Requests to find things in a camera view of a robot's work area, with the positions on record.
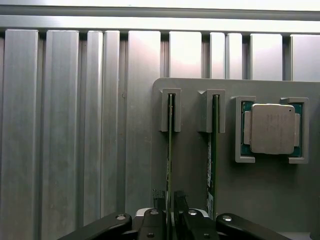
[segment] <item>bolt head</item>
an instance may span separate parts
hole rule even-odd
[[[196,210],[193,210],[193,209],[190,209],[190,210],[188,211],[188,213],[189,213],[191,216],[197,215],[197,211],[196,211]]]
[[[226,222],[231,222],[232,221],[232,218],[228,215],[224,215],[222,216],[222,219],[225,220]]]
[[[116,219],[117,220],[123,220],[123,219],[126,219],[126,217],[123,214],[119,214],[118,216],[116,216]]]

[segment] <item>aluminum profile wall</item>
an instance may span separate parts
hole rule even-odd
[[[319,81],[320,35],[7,29],[0,239],[55,240],[152,206],[160,77]]]

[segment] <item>green circuit board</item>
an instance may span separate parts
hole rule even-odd
[[[219,96],[213,96],[212,104],[212,133],[208,135],[207,161],[207,213],[211,219],[216,218],[216,188],[217,188],[217,143],[219,126]]]
[[[167,145],[167,165],[166,165],[166,212],[171,213],[171,166],[172,166],[172,133],[174,130],[174,95],[169,94],[168,103],[168,145]],[[171,214],[166,215],[166,237],[171,236]]]

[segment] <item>gray mounting plate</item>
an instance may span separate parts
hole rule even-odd
[[[218,134],[217,213],[234,213],[278,232],[311,232],[320,209],[320,83],[160,78],[153,84],[151,187],[166,188],[167,134],[159,131],[162,89],[181,89],[180,132],[173,133],[172,190],[184,190],[191,208],[206,209],[208,133],[199,132],[201,93],[225,90],[225,133]],[[308,164],[289,164],[281,155],[255,163],[235,162],[236,96],[256,103],[308,98]]]

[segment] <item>metal bar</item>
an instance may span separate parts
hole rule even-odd
[[[65,30],[153,30],[319,34],[319,21],[172,17],[0,15],[0,28]]]
[[[222,32],[210,33],[210,78],[226,78],[226,35]]]
[[[291,35],[291,80],[320,81],[320,36]]]
[[[293,0],[290,4],[281,3],[275,0],[255,1],[247,0],[239,2],[237,0],[225,1],[197,1],[197,2],[146,2],[146,1],[103,1],[96,0],[94,3],[85,0],[64,1],[64,0],[2,0],[0,5],[21,5],[21,6],[55,6],[55,7],[127,7],[133,8],[179,8],[179,9],[219,9],[219,10],[267,10],[267,11],[320,11],[320,7],[314,5],[311,0],[304,2]]]
[[[43,108],[42,238],[75,229],[79,129],[79,33],[48,31]]]
[[[121,6],[47,6],[0,4],[0,15],[23,16],[91,16],[91,17],[141,17],[141,18],[199,18],[199,19],[247,19],[319,21],[316,11],[279,11],[205,8],[157,8]]]
[[[38,31],[5,31],[0,239],[37,237],[41,79]]]
[[[280,34],[250,35],[250,78],[282,81],[283,49]]]
[[[101,216],[120,211],[117,183],[119,174],[118,149],[118,86],[119,86],[119,31],[104,33],[103,95],[102,95],[102,162],[101,162]]]
[[[83,224],[100,218],[103,33],[87,34]]]
[[[125,211],[129,214],[152,202],[151,97],[152,85],[160,77],[160,38],[158,31],[130,31],[128,36]]]
[[[170,32],[169,77],[201,78],[201,33]]]
[[[225,78],[242,79],[242,35],[229,33],[225,45]]]

